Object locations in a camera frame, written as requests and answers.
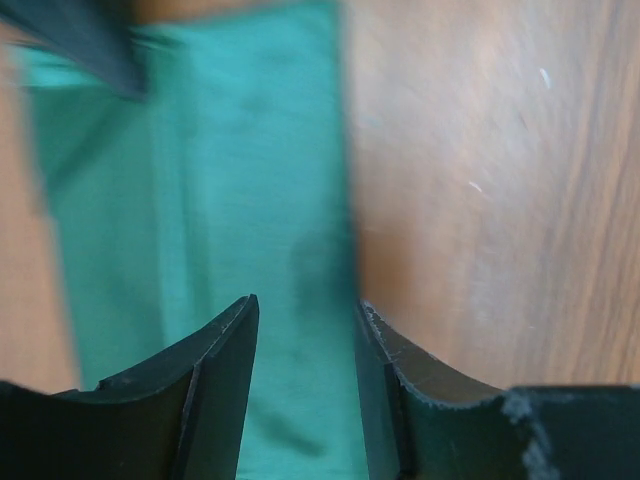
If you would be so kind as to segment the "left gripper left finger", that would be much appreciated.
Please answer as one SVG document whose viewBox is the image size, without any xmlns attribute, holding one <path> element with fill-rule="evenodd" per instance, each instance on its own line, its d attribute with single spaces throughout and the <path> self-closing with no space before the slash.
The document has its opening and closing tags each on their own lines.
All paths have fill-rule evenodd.
<svg viewBox="0 0 640 480">
<path fill-rule="evenodd" d="M 92 391 L 1 384 L 4 479 L 233 479 L 259 304 L 213 320 Z"/>
</svg>

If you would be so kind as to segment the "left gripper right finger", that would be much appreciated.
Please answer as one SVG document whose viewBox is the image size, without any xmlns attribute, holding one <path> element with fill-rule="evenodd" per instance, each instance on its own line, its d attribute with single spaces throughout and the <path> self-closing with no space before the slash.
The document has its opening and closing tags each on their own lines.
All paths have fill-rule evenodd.
<svg viewBox="0 0 640 480">
<path fill-rule="evenodd" d="M 500 390 L 395 331 L 367 302 L 355 359 L 373 479 L 635 479 L 635 385 Z"/>
</svg>

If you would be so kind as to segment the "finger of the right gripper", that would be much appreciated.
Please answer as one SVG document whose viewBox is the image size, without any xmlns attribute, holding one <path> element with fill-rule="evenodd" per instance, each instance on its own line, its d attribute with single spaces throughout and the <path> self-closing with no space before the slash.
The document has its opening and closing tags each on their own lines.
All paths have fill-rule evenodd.
<svg viewBox="0 0 640 480">
<path fill-rule="evenodd" d="M 1 20 L 78 63 L 116 93 L 135 100 L 146 94 L 132 1 L 3 1 Z"/>
</svg>

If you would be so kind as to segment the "dark green cloth napkin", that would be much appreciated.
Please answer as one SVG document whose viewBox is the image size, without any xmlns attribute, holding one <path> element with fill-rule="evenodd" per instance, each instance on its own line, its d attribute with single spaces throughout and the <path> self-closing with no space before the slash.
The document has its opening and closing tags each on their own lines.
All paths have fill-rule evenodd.
<svg viewBox="0 0 640 480">
<path fill-rule="evenodd" d="M 84 385 L 257 296 L 241 479 L 367 475 L 341 15 L 300 1 L 142 27 L 140 102 L 12 51 Z"/>
</svg>

